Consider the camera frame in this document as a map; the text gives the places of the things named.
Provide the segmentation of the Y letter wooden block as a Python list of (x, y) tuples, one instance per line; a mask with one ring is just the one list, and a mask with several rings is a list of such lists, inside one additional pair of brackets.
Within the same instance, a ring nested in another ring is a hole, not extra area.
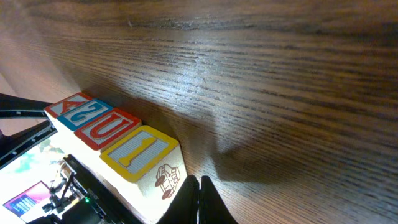
[(54, 125), (64, 138), (76, 138), (75, 131), (112, 109), (112, 106), (95, 98), (59, 116)]

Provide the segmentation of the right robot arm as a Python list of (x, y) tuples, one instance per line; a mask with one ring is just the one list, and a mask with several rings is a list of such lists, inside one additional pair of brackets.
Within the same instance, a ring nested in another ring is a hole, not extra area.
[[(50, 188), (50, 203), (44, 205), (48, 215), (31, 222), (87, 224), (142, 223), (71, 154), (63, 161), (72, 173), (57, 187)], [(189, 175), (158, 224), (237, 224), (208, 176), (201, 181)]]

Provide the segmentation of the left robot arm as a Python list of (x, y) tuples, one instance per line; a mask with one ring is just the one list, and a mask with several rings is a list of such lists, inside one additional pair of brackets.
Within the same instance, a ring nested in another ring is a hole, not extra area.
[(54, 135), (44, 109), (50, 103), (1, 94), (1, 168)]

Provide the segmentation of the green edged wooden block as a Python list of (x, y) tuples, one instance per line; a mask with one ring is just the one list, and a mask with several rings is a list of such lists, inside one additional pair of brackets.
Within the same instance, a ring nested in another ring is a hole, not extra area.
[(187, 177), (180, 143), (141, 126), (100, 154), (123, 183), (121, 194), (144, 221), (157, 222)]

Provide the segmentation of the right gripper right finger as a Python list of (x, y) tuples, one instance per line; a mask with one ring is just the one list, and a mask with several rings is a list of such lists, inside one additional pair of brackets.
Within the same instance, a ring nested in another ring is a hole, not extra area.
[(201, 178), (199, 224), (238, 224), (208, 176)]

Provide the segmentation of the blue D wooden block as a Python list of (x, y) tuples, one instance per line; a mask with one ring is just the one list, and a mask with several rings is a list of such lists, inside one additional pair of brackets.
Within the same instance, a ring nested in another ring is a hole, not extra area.
[(111, 109), (74, 132), (77, 140), (72, 154), (83, 160), (98, 157), (141, 125), (139, 118), (119, 108)]

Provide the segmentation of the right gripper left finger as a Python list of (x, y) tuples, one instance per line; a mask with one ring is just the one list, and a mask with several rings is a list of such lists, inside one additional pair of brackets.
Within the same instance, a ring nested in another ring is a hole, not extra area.
[(199, 183), (194, 175), (184, 180), (180, 190), (157, 224), (196, 224)]

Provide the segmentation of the red A number wooden block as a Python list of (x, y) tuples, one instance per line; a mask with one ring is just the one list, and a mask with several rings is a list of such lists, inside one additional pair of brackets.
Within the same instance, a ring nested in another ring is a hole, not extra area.
[(82, 92), (75, 93), (72, 96), (64, 98), (54, 104), (45, 107), (44, 112), (51, 120), (51, 122), (55, 122), (59, 116), (79, 107), (80, 105), (92, 99), (92, 97)]

